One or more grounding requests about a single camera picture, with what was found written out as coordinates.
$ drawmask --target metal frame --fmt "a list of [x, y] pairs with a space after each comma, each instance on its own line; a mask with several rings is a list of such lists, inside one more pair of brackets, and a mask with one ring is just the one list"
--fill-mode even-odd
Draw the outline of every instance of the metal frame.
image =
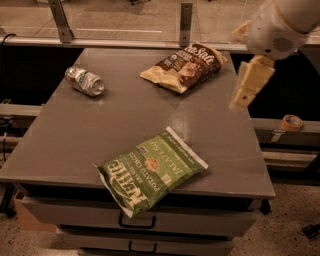
[[[108, 39], [73, 39], [70, 43], [62, 43], [58, 38], [32, 38], [32, 37], [13, 37], [6, 40], [6, 45], [11, 46], [43, 46], [43, 47], [79, 47], [79, 48], [154, 48], [154, 49], [179, 49], [178, 42], [162, 41], [134, 41], [134, 40], [108, 40]], [[246, 45], [226, 44], [226, 43], [206, 43], [220, 51], [231, 53], [248, 53]]]
[[56, 22], [60, 41], [62, 43], [70, 43], [72, 41], [73, 33], [68, 25], [61, 0], [48, 0], [52, 16]]
[[192, 3], [181, 3], [180, 16], [180, 40], [181, 47], [187, 47], [190, 44], [190, 30], [192, 21]]
[[[281, 130], [279, 119], [264, 119], [264, 118], [252, 118], [253, 126], [259, 130]], [[300, 132], [319, 133], [320, 134], [320, 122], [316, 121], [303, 121], [303, 130]]]
[[0, 104], [0, 116], [37, 117], [42, 106]]

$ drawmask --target black cable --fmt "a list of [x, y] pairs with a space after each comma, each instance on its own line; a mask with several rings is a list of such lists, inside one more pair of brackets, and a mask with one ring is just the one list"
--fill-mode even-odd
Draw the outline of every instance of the black cable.
[[7, 38], [10, 36], [16, 36], [16, 34], [11, 33], [11, 34], [7, 34], [4, 36], [4, 38], [2, 39], [1, 45], [0, 45], [0, 50], [2, 49], [2, 46], [4, 45], [4, 43], [6, 42]]
[[4, 135], [3, 135], [3, 144], [2, 144], [2, 154], [3, 154], [3, 161], [6, 162], [7, 161], [7, 158], [6, 158], [6, 137], [7, 137], [7, 133], [9, 131], [9, 128], [12, 126], [12, 123], [9, 122], [7, 124], [7, 128], [6, 128], [6, 131], [4, 132]]
[[7, 136], [7, 133], [5, 132], [4, 133], [4, 136], [3, 136], [3, 143], [2, 143], [2, 154], [3, 154], [3, 161], [7, 161], [6, 159], [6, 136]]

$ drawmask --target chip bag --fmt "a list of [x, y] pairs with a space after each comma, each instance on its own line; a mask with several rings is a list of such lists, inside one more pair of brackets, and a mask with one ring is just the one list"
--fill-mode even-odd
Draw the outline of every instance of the chip bag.
[[133, 218], [208, 165], [167, 127], [97, 168], [115, 201]]
[[184, 93], [188, 88], [217, 73], [227, 59], [217, 50], [192, 44], [141, 72], [140, 77]]

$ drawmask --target gray table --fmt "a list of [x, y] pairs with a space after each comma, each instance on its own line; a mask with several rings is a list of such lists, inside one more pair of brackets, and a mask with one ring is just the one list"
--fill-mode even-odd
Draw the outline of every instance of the gray table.
[[236, 83], [230, 55], [224, 52], [229, 62], [217, 75], [177, 95], [139, 77], [174, 51], [85, 49], [76, 65], [99, 74], [105, 92], [90, 98], [63, 80], [2, 168], [0, 180], [22, 187], [101, 189], [93, 164], [170, 126], [209, 164], [172, 193], [253, 202], [273, 198], [248, 112], [228, 109]]

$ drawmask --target green chip bag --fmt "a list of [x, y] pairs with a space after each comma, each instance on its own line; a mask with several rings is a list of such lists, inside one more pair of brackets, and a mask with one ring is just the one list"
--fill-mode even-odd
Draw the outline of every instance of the green chip bag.
[[97, 168], [113, 198], [133, 218], [208, 165], [167, 127]]

